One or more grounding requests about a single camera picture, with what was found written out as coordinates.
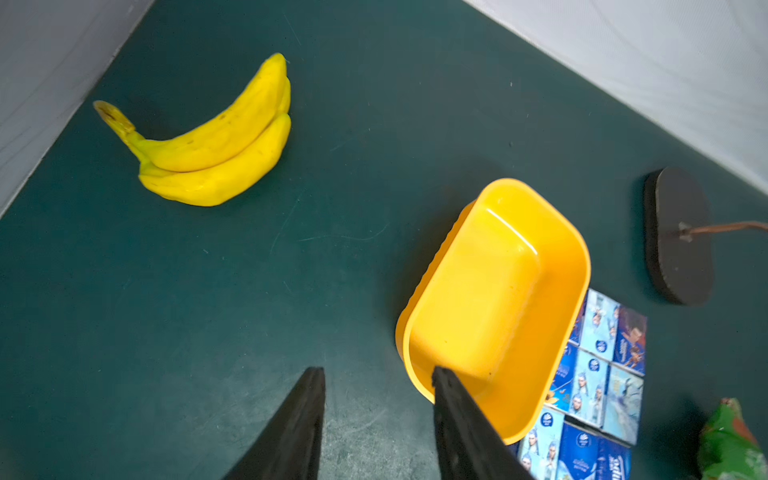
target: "white wall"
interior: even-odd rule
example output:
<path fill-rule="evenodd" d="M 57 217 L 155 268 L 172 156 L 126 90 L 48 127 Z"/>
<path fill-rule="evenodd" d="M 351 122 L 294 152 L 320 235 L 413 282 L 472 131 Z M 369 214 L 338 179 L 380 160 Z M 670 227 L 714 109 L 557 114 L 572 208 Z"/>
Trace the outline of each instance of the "white wall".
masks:
<path fill-rule="evenodd" d="M 153 0 L 0 0 L 0 215 Z"/>
<path fill-rule="evenodd" d="M 768 193 L 765 0 L 467 0 Z"/>

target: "green snack bag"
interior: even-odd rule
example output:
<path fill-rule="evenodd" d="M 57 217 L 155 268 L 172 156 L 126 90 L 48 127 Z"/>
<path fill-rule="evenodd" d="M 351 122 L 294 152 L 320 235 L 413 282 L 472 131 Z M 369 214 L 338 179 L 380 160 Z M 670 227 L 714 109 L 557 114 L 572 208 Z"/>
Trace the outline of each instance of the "green snack bag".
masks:
<path fill-rule="evenodd" d="M 768 480 L 766 458 L 744 423 L 738 400 L 720 401 L 699 440 L 703 480 Z"/>

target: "blue box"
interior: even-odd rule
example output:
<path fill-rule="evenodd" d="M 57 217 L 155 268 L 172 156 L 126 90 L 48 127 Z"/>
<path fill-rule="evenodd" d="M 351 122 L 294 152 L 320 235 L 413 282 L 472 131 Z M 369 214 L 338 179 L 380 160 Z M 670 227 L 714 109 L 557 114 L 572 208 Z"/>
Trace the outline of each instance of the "blue box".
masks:
<path fill-rule="evenodd" d="M 578 343 L 581 341 L 581 327 L 584 325 L 584 311 L 587 309 L 587 297 L 584 297 L 584 301 L 581 302 L 581 310 L 578 312 L 578 316 L 576 317 L 576 322 L 574 323 L 573 329 L 571 329 L 571 336 L 568 337 L 568 342 L 573 343 L 574 345 L 578 346 Z"/>
<path fill-rule="evenodd" d="M 594 480 L 628 480 L 630 460 L 630 449 L 609 439 L 600 439 Z"/>
<path fill-rule="evenodd" d="M 520 441 L 518 459 L 537 480 L 552 480 L 558 469 L 565 415 L 544 407 L 533 429 Z"/>
<path fill-rule="evenodd" d="M 571 408 L 571 390 L 573 389 L 577 351 L 578 348 L 575 346 L 570 343 L 566 344 L 560 365 L 558 365 L 557 372 L 554 373 L 552 385 L 544 400 L 545 405 L 566 413 Z"/>
<path fill-rule="evenodd" d="M 579 346 L 609 362 L 614 359 L 620 313 L 619 302 L 589 289 Z"/>
<path fill-rule="evenodd" d="M 568 414 L 582 422 L 600 428 L 605 413 L 605 389 L 608 362 L 579 349 L 574 365 L 571 406 Z"/>
<path fill-rule="evenodd" d="M 603 431 L 632 445 L 637 444 L 642 402 L 643 379 L 612 366 L 608 376 Z"/>
<path fill-rule="evenodd" d="M 556 480 L 593 480 L 600 439 L 578 427 L 564 424 Z"/>
<path fill-rule="evenodd" d="M 507 450 L 513 457 L 518 457 L 518 449 L 520 448 L 520 442 L 515 442 L 512 445 L 507 445 Z"/>
<path fill-rule="evenodd" d="M 614 362 L 632 369 L 638 375 L 645 375 L 647 328 L 648 318 L 625 306 L 621 307 Z"/>

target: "cable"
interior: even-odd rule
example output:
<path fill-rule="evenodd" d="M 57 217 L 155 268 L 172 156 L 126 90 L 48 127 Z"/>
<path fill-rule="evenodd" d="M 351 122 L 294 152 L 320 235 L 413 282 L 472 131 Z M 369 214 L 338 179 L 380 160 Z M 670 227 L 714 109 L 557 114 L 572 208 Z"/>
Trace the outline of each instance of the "cable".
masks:
<path fill-rule="evenodd" d="M 765 230 L 768 232 L 768 223 L 763 222 L 736 222 L 727 223 L 725 225 L 711 225 L 709 227 L 695 227 L 687 229 L 685 233 L 689 235 L 695 235 L 697 233 L 720 233 L 720 232 L 734 232 L 736 230 L 747 229 Z"/>

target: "table surface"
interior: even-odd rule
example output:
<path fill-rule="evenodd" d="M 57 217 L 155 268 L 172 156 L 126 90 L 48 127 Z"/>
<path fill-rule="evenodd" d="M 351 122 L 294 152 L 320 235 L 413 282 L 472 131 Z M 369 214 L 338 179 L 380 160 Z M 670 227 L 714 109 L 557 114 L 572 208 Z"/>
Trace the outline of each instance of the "table surface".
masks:
<path fill-rule="evenodd" d="M 172 137 L 275 51 L 293 132 L 220 207 L 146 191 L 90 106 Z M 500 177 L 557 207 L 592 286 L 650 318 L 634 479 L 695 473 L 721 396 L 768 443 L 768 239 L 714 237 L 709 303 L 665 303 L 641 191 L 667 165 L 694 173 L 715 221 L 768 217 L 768 198 L 459 0 L 159 0 L 0 221 L 0 474 L 220 478 L 315 365 L 323 478 L 437 478 L 432 406 L 394 327 Z"/>

